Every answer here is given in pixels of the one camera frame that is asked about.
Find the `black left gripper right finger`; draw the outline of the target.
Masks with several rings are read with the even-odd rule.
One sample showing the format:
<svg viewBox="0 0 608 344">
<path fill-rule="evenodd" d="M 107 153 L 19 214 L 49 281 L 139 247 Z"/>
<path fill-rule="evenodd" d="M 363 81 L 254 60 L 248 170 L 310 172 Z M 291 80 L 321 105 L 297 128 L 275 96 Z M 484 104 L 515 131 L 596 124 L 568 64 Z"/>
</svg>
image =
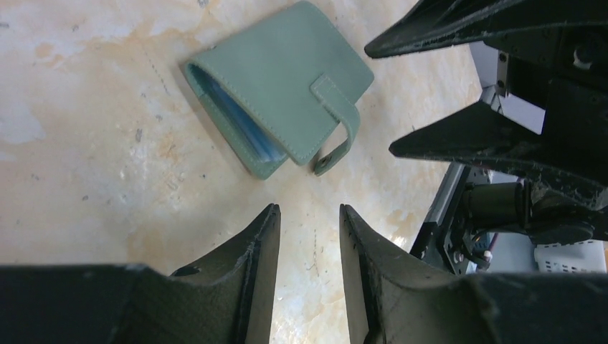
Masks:
<svg viewBox="0 0 608 344">
<path fill-rule="evenodd" d="M 340 249 L 351 343 L 605 343 L 607 276 L 457 276 L 410 255 L 349 205 Z"/>
</svg>

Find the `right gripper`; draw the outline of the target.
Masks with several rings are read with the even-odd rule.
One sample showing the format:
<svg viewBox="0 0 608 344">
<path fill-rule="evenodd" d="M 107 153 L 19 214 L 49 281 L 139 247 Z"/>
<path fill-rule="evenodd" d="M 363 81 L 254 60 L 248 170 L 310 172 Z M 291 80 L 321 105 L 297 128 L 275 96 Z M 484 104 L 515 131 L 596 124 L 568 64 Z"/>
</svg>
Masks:
<svg viewBox="0 0 608 344">
<path fill-rule="evenodd" d="M 607 30 L 545 29 L 605 24 L 606 1 L 418 1 L 365 53 L 477 42 L 481 85 L 505 116 L 479 101 L 395 140 L 390 152 L 526 178 L 535 188 L 531 238 L 606 241 Z"/>
</svg>

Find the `green card holder wallet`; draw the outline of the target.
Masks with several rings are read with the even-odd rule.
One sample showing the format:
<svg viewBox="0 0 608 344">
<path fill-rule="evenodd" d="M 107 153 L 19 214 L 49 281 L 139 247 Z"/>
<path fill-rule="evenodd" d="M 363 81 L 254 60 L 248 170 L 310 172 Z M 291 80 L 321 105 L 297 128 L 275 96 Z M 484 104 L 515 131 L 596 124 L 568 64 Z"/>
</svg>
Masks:
<svg viewBox="0 0 608 344">
<path fill-rule="evenodd" d="M 350 151 L 371 69 L 309 1 L 299 1 L 191 57 L 184 76 L 257 178 L 284 162 L 326 173 Z"/>
</svg>

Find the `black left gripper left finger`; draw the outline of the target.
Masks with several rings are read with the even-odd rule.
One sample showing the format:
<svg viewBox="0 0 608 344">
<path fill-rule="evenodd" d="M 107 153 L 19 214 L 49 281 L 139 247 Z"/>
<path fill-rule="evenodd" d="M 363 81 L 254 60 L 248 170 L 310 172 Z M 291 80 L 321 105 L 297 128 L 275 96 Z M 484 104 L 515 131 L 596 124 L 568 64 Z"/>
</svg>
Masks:
<svg viewBox="0 0 608 344">
<path fill-rule="evenodd" d="M 280 207 L 164 275 L 144 264 L 4 265 L 3 343 L 267 343 Z"/>
</svg>

